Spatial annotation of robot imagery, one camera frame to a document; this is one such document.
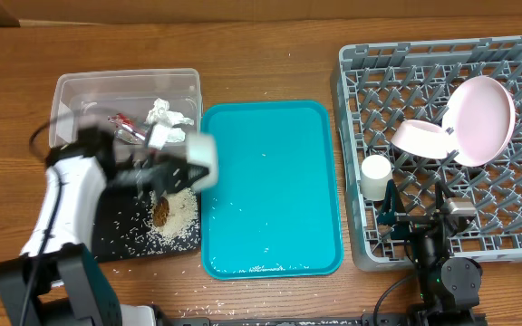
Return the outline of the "grey bowl with rice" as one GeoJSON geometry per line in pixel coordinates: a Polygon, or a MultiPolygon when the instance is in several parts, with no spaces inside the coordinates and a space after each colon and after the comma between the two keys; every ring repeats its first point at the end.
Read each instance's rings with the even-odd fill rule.
{"type": "Polygon", "coordinates": [[[187,162],[208,169],[208,174],[192,186],[196,193],[215,186],[218,182],[218,151],[214,138],[204,133],[189,133],[186,136],[187,162]]]}

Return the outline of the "red foil wrapper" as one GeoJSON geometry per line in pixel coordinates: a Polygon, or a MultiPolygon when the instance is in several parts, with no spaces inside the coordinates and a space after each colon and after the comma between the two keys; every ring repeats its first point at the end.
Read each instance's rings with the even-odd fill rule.
{"type": "Polygon", "coordinates": [[[142,145],[146,140],[146,130],[141,128],[134,120],[118,113],[108,117],[108,122],[115,125],[114,136],[124,143],[142,145]]]}

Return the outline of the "pink bowl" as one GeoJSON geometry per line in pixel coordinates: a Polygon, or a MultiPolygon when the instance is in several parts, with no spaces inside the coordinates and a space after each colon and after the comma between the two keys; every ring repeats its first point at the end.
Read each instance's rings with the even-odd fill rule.
{"type": "Polygon", "coordinates": [[[397,128],[391,143],[414,156],[444,159],[453,150],[449,134],[439,125],[424,120],[405,120],[397,128]]]}

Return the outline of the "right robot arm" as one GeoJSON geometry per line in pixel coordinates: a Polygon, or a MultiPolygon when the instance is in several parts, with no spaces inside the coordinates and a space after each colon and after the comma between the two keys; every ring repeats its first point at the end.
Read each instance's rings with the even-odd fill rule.
{"type": "Polygon", "coordinates": [[[396,288],[417,280],[421,303],[411,305],[397,318],[400,325],[479,326],[488,323],[473,308],[479,305],[482,267],[473,259],[450,254],[450,238],[465,231],[476,217],[470,199],[457,197],[441,181],[435,183],[435,208],[421,216],[407,212],[395,183],[387,183],[380,214],[376,221],[391,227],[390,238],[401,240],[414,265],[414,272],[390,288],[378,299],[372,313],[374,325],[388,325],[379,315],[384,299],[396,288]]]}

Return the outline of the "large white plate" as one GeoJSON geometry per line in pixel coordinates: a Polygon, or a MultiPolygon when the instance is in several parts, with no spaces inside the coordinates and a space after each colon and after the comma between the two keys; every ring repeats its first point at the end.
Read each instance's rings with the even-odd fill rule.
{"type": "Polygon", "coordinates": [[[478,167],[498,157],[512,136],[516,107],[507,89],[488,76],[464,81],[449,97],[441,127],[455,161],[478,167]]]}

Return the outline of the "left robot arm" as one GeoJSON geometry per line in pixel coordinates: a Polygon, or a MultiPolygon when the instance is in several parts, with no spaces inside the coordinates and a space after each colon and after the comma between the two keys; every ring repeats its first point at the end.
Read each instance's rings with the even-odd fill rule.
{"type": "Polygon", "coordinates": [[[119,302],[92,255],[98,203],[106,189],[136,187],[157,196],[212,187],[218,152],[212,136],[190,133],[183,158],[149,148],[146,163],[117,163],[114,137],[80,129],[76,141],[44,158],[47,188],[34,230],[15,259],[0,263],[0,300],[13,325],[168,325],[156,305],[119,302]]]}

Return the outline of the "white tissue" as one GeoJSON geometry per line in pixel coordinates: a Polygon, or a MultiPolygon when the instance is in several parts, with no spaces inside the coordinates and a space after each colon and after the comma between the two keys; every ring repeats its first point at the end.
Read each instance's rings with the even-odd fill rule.
{"type": "Polygon", "coordinates": [[[193,126],[195,124],[193,119],[171,110],[169,102],[161,98],[154,101],[153,108],[148,112],[145,123],[150,126],[147,146],[153,149],[162,149],[167,144],[183,142],[186,138],[186,132],[181,126],[193,126]]]}

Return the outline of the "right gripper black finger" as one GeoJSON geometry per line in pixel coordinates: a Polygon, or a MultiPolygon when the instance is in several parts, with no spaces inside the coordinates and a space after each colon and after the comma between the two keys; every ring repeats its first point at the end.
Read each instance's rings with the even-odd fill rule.
{"type": "Polygon", "coordinates": [[[400,192],[391,179],[387,182],[382,207],[376,221],[381,225],[396,225],[405,222],[407,213],[402,203],[400,192]]]}
{"type": "Polygon", "coordinates": [[[435,183],[435,212],[437,214],[449,215],[454,210],[454,194],[442,181],[435,183]]]}

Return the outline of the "cream paper cup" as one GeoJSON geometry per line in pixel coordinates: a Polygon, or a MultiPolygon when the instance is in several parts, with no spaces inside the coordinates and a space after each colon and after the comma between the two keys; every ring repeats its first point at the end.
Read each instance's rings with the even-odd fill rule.
{"type": "Polygon", "coordinates": [[[363,160],[360,172],[362,196],[371,201],[383,200],[392,179],[391,162],[385,156],[370,155],[363,160]]]}

